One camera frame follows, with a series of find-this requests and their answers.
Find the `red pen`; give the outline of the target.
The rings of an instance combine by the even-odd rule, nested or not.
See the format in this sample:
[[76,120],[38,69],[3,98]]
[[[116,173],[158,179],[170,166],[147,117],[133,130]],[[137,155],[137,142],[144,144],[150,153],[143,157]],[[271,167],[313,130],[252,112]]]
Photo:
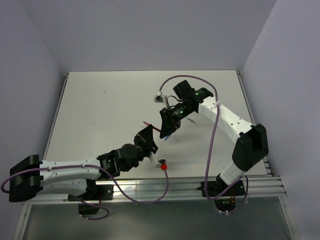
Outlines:
[[[148,123],[148,122],[146,122],[146,121],[142,121],[142,123],[145,124],[146,126],[152,125],[152,124],[150,124],[150,123]],[[153,126],[153,125],[152,125],[152,129],[155,130],[155,131],[158,131],[159,133],[161,132],[160,129],[158,129],[157,127],[155,127],[155,126]]]

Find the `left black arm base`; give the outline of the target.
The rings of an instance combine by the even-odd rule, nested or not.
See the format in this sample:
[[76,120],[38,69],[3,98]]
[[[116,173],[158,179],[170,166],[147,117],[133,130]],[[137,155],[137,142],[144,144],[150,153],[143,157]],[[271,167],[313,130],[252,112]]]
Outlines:
[[69,194],[67,201],[78,202],[78,213],[91,218],[101,210],[102,201],[112,200],[113,189],[114,187],[110,184],[107,186],[98,185],[79,196]]

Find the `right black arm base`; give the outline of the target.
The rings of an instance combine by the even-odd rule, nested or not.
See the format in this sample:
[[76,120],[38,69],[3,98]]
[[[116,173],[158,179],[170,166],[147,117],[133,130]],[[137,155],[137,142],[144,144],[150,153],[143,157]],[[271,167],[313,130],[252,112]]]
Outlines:
[[[208,181],[207,193],[208,196],[213,198],[223,192],[228,186],[222,181]],[[236,209],[236,197],[247,197],[248,186],[242,180],[237,181],[231,188],[229,188],[222,196],[226,198],[218,198],[214,200],[215,207],[222,212],[233,211]]]

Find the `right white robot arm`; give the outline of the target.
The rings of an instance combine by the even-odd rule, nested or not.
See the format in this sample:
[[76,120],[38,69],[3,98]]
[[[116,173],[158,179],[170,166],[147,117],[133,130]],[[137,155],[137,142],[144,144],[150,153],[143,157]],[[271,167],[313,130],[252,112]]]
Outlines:
[[198,90],[190,86],[187,80],[173,88],[179,103],[169,104],[159,114],[161,116],[160,138],[165,138],[181,126],[182,119],[192,113],[200,114],[214,123],[213,128],[223,130],[234,142],[231,163],[219,174],[217,191],[229,194],[240,176],[269,154],[267,130],[262,124],[248,122],[218,101],[218,92],[205,87]]

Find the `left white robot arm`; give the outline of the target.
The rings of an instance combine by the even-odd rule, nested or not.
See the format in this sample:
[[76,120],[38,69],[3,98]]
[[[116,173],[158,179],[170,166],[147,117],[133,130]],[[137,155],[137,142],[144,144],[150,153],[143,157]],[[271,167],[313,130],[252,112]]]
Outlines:
[[97,180],[118,177],[139,166],[144,158],[153,159],[158,150],[148,125],[127,143],[109,153],[80,161],[47,161],[30,155],[10,171],[9,201],[25,202],[44,194],[67,194],[91,200],[96,197]]

